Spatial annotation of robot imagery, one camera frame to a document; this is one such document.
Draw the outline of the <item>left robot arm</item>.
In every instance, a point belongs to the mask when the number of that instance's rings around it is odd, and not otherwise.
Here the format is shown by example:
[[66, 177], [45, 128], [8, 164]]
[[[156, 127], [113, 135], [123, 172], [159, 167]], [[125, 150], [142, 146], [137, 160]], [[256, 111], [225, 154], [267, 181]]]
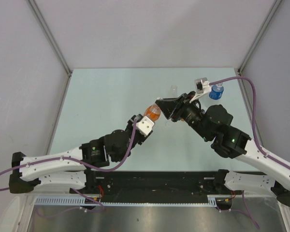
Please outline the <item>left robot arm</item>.
[[109, 168], [111, 162], [120, 167], [131, 150], [149, 137], [154, 125], [148, 116], [137, 115], [128, 121], [124, 130], [115, 130], [65, 152], [38, 157], [13, 153], [9, 191], [21, 194], [77, 189], [92, 193], [97, 187], [94, 171], [116, 170], [116, 167]]

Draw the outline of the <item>clear water bottle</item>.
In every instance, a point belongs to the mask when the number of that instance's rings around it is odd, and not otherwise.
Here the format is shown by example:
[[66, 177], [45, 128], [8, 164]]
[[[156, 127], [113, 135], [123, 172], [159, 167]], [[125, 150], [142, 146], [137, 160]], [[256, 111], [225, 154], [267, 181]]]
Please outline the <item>clear water bottle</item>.
[[171, 97], [177, 97], [177, 85], [171, 85], [169, 93]]

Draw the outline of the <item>orange drink bottle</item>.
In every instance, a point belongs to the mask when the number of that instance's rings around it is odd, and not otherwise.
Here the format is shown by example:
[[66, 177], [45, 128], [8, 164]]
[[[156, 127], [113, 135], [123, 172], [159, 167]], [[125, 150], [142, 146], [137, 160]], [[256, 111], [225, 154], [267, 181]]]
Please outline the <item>orange drink bottle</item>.
[[157, 121], [160, 117], [160, 114], [161, 109], [155, 103], [149, 106], [144, 112], [144, 116], [147, 116], [152, 121]]

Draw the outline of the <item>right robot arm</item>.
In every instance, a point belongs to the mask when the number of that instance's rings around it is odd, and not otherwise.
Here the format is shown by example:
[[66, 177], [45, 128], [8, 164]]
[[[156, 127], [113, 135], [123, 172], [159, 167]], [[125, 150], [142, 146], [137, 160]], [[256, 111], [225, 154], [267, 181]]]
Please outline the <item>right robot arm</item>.
[[194, 92], [178, 98], [157, 99], [167, 120], [184, 120], [222, 158], [245, 162], [261, 174], [241, 174], [218, 170], [213, 188], [219, 194], [231, 191], [248, 191], [259, 195], [274, 196], [283, 205], [290, 207], [290, 168], [287, 162], [271, 152], [261, 153], [248, 134], [231, 125], [233, 116], [221, 105], [201, 108], [199, 101], [192, 102]]

